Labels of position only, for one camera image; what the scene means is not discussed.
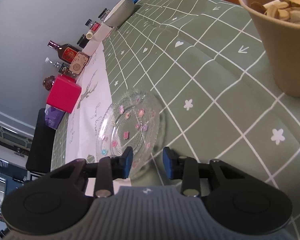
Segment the clear glass plate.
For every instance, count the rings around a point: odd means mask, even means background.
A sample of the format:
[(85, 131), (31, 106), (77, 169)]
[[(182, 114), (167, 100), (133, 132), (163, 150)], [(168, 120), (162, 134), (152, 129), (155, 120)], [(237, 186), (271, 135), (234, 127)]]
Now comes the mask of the clear glass plate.
[(153, 93), (130, 89), (115, 99), (100, 123), (96, 159), (119, 157), (133, 150), (132, 177), (145, 165), (155, 146), (160, 127), (161, 105)]

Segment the white deer table runner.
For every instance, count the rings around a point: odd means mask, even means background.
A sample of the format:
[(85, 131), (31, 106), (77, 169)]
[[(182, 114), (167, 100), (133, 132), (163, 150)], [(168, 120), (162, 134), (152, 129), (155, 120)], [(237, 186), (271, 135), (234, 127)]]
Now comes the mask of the white deer table runner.
[(68, 118), (65, 162), (78, 158), (97, 162), (97, 135), (112, 103), (103, 44), (99, 44), (77, 83), (81, 95)]

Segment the purple tissue box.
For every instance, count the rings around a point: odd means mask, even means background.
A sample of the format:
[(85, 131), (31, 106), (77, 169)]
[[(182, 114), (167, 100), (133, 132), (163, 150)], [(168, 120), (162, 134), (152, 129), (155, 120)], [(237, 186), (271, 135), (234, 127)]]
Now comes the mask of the purple tissue box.
[(64, 111), (57, 109), (53, 106), (46, 105), (45, 108), (45, 124), (46, 126), (52, 128), (52, 129), (57, 129), (59, 124), (61, 123), (61, 120), (65, 114)]

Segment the black chair far left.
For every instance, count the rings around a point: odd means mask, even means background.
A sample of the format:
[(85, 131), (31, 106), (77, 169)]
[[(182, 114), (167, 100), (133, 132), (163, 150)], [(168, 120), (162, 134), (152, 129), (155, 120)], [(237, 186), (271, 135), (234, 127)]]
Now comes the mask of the black chair far left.
[(56, 131), (45, 123), (45, 109), (40, 109), (26, 162), (26, 169), (28, 171), (34, 173), (50, 172), (55, 133)]

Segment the pink square box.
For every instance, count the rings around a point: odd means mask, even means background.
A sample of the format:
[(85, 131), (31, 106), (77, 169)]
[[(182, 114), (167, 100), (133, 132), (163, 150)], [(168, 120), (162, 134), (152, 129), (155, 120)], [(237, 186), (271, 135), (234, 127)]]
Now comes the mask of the pink square box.
[(47, 96), (46, 103), (66, 113), (72, 113), (82, 88), (74, 79), (58, 75)]

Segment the green checked tablecloth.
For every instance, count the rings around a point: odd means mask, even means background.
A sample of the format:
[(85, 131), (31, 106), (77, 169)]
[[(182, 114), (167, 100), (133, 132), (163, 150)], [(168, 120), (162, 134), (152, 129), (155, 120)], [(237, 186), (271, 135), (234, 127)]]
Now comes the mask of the green checked tablecloth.
[[(169, 185), (165, 146), (207, 163), (221, 159), (285, 192), (300, 239), (300, 99), (274, 82), (249, 14), (221, 0), (139, 0), (101, 42), (111, 99), (137, 88), (161, 104), (160, 133), (130, 183)], [(64, 164), (69, 114), (56, 132), (51, 168)]]

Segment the beige small speaker box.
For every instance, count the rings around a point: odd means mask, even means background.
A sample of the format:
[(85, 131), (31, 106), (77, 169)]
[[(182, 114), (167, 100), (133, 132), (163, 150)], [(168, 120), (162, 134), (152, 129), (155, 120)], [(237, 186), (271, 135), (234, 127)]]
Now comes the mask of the beige small speaker box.
[(71, 62), (69, 70), (72, 73), (79, 75), (89, 62), (89, 59), (90, 57), (85, 53), (78, 52), (77, 55), (74, 57), (73, 61)]

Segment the brown figurine ornament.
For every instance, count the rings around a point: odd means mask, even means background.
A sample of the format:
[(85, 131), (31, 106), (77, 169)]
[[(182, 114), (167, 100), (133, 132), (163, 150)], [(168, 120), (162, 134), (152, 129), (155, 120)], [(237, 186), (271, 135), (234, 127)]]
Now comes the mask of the brown figurine ornament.
[(47, 90), (47, 91), (50, 91), (53, 84), (55, 83), (55, 77), (53, 75), (51, 75), (50, 77), (46, 77), (44, 80), (43, 80), (43, 87)]

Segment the clear water bottle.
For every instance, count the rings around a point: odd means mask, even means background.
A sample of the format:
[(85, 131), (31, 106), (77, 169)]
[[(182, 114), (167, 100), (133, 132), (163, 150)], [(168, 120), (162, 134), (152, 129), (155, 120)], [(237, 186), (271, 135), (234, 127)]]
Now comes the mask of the clear water bottle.
[(52, 61), (48, 57), (45, 59), (45, 63), (48, 63), (50, 65), (53, 65), (60, 74), (68, 75), (69, 72), (69, 66), (66, 63), (60, 63), (57, 61)]

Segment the brown liquor bottle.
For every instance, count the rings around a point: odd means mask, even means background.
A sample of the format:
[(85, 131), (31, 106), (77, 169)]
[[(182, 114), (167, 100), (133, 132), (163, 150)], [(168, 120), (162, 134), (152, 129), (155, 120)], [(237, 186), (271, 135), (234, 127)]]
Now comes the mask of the brown liquor bottle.
[(47, 46), (57, 51), (58, 57), (68, 64), (71, 64), (77, 53), (80, 52), (79, 49), (68, 43), (59, 45), (53, 41), (49, 41)]

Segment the white box at far end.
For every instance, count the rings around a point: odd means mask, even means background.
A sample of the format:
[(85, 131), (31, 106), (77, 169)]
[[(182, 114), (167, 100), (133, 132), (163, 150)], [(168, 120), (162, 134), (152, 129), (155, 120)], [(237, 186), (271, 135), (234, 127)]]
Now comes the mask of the white box at far end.
[(94, 33), (90, 30), (87, 32), (85, 37), (89, 40), (87, 45), (83, 48), (82, 52), (88, 56), (92, 56), (97, 50), (101, 42), (110, 34), (112, 27), (106, 24), (101, 24), (97, 31)]

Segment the red label jar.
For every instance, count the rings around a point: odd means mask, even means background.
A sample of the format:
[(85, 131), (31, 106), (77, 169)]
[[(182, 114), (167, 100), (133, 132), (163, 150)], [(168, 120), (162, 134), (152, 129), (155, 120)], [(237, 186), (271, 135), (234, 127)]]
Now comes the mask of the red label jar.
[(98, 22), (96, 22), (96, 21), (95, 22), (91, 22), (89, 24), (89, 29), (90, 29), (90, 31), (92, 31), (93, 33), (95, 33), (100, 26), (101, 25)]

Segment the small glass jar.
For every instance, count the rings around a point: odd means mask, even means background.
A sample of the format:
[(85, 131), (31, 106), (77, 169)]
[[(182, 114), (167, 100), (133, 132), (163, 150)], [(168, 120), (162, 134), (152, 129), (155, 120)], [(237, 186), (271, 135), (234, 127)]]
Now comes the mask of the small glass jar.
[(105, 8), (98, 16), (98, 18), (101, 20), (101, 22), (103, 22), (106, 17), (108, 16), (108, 14), (110, 13), (110, 10), (108, 10), (107, 8)]

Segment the cream bowl at far end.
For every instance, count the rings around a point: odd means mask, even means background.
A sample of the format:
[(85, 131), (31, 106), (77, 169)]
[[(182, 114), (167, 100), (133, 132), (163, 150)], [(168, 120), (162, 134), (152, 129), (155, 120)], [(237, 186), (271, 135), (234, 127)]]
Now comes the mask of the cream bowl at far end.
[(133, 0), (120, 0), (106, 16), (103, 23), (109, 27), (121, 26), (133, 13)]

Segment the beige paper cup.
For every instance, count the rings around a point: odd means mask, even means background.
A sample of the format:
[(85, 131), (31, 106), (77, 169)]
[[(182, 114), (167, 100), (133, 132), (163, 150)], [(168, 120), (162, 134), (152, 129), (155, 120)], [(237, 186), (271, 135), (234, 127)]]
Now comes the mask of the beige paper cup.
[(273, 67), (275, 83), (284, 93), (300, 98), (300, 24), (271, 18), (250, 7), (271, 0), (239, 0), (247, 10)]

